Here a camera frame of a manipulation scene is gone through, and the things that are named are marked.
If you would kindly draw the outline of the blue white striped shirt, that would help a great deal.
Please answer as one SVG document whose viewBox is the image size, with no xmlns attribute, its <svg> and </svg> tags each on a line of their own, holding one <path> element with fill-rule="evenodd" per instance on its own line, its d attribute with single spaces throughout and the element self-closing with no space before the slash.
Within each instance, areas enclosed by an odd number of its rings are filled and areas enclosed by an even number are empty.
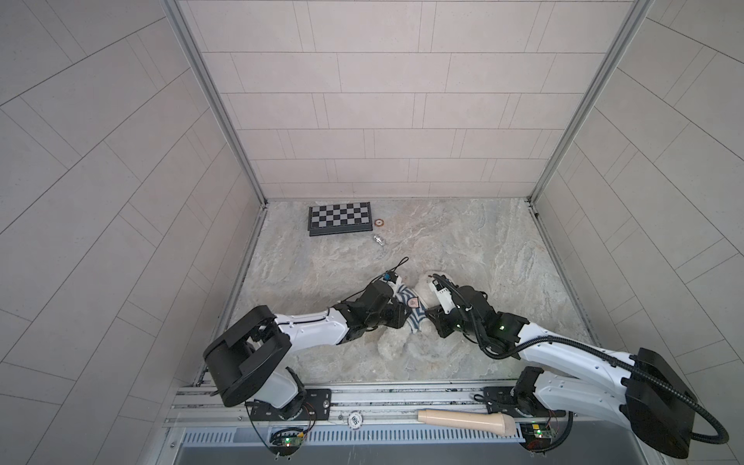
<svg viewBox="0 0 744 465">
<path fill-rule="evenodd" d="M 420 296 L 405 284 L 401 284 L 394 294 L 401 303 L 411 310 L 406 320 L 411 333 L 419 332 L 422 323 L 427 320 L 426 307 L 420 300 Z"/>
</svg>

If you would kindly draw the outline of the white fluffy teddy bear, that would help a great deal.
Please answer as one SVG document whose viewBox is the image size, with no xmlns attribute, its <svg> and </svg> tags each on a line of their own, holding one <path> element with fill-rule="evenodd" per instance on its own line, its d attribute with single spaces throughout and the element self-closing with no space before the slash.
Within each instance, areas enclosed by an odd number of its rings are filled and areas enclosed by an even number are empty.
<svg viewBox="0 0 744 465">
<path fill-rule="evenodd" d="M 439 302 L 429 284 L 432 271 L 424 273 L 412 288 L 426 307 L 426 310 L 439 307 Z M 411 333 L 407 322 L 401 329 L 387 327 L 378 341 L 378 352 L 384 360 L 394 360 L 402 356 L 422 362 L 442 363 L 456 349 L 458 341 L 451 334 L 441 338 L 434 325 L 427 319 L 419 332 Z"/>
</svg>

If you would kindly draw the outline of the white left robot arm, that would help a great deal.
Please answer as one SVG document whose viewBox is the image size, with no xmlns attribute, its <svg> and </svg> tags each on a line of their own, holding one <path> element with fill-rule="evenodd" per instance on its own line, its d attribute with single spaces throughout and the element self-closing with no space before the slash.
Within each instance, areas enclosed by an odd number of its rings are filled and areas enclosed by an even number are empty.
<svg viewBox="0 0 744 465">
<path fill-rule="evenodd" d="M 389 272 L 325 311 L 281 315 L 259 305 L 226 329 L 203 351 L 205 365 L 226 407 L 255 399 L 294 414 L 305 389 L 293 370 L 281 371 L 290 353 L 336 346 L 359 339 L 378 327 L 401 329 L 412 315 L 401 278 Z"/>
</svg>

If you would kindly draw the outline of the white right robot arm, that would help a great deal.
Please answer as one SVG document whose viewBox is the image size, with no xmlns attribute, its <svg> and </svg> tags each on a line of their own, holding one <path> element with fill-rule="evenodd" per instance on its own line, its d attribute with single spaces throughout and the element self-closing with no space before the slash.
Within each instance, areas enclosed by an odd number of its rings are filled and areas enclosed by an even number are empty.
<svg viewBox="0 0 744 465">
<path fill-rule="evenodd" d="M 459 332 L 492 360 L 527 362 L 513 388 L 518 410 L 583 414 L 628 428 L 647 446 L 685 459 L 699 436 L 697 397 L 658 353 L 611 351 L 495 310 L 484 292 L 431 275 L 415 288 L 438 334 Z"/>
</svg>

